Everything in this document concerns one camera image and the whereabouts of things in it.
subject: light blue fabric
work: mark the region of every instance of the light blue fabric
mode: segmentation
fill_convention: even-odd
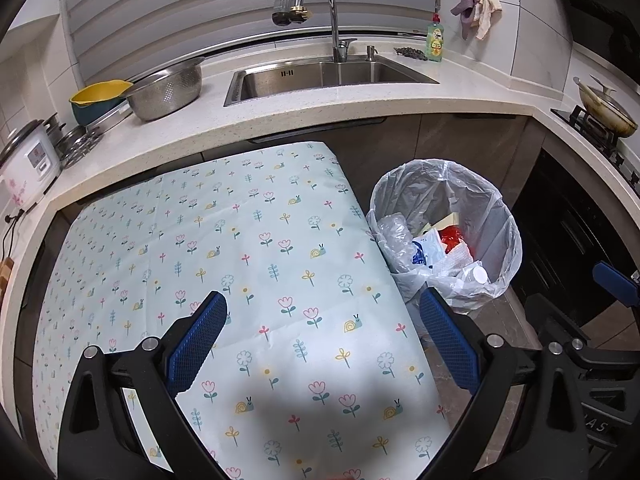
[[[364,215],[333,153],[310,142],[173,171],[82,211],[35,347],[36,426],[53,470],[82,349],[161,336],[211,290],[226,297],[228,324],[177,402],[230,478],[414,478],[446,439]],[[135,392],[126,398],[166,466]]]

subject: kitchen sink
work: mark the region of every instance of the kitchen sink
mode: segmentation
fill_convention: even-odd
[[[374,61],[368,61],[366,56],[350,56],[344,63],[336,63],[330,57],[299,59],[236,72],[225,106],[283,92],[370,83],[438,84],[430,77],[380,56]]]

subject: power cord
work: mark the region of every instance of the power cord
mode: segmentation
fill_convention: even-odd
[[[15,234],[15,226],[18,223],[18,220],[24,214],[24,209],[18,210],[18,214],[15,216],[7,215],[4,217],[4,221],[9,225],[9,228],[4,233],[4,237],[2,238],[2,261],[4,262],[4,242],[6,241],[6,237],[11,232],[11,241],[9,242],[9,252],[7,253],[7,257],[11,257],[11,250],[14,248],[14,234]]]

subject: window blind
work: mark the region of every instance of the window blind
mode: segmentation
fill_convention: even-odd
[[[179,56],[233,40],[330,24],[326,0],[305,0],[313,16],[286,29],[271,21],[274,0],[66,0],[68,28],[88,83],[131,78]],[[424,33],[435,0],[336,0],[340,29]]]

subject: pot lid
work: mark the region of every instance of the pot lid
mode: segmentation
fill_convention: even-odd
[[[593,86],[589,86],[589,88],[591,89],[591,91],[593,91],[594,94],[596,94],[600,99],[602,99],[604,102],[606,102],[607,105],[609,105],[610,108],[613,108],[615,111],[617,111],[623,118],[625,118],[629,123],[633,124],[636,126],[636,128],[638,127],[638,124],[633,120],[633,118],[631,117],[631,115],[629,115],[629,112],[627,112],[624,107],[618,102],[616,101],[613,96],[611,95],[611,92],[615,92],[616,89],[615,88],[611,88],[609,86],[606,86],[604,83],[602,83],[596,76],[591,75],[591,77],[600,85],[602,86],[602,89],[598,89],[598,88],[594,88]]]
[[[9,159],[11,154],[20,146],[24,139],[42,124],[42,119],[33,120],[23,126],[18,132],[9,136],[9,142],[0,153],[0,167]]]

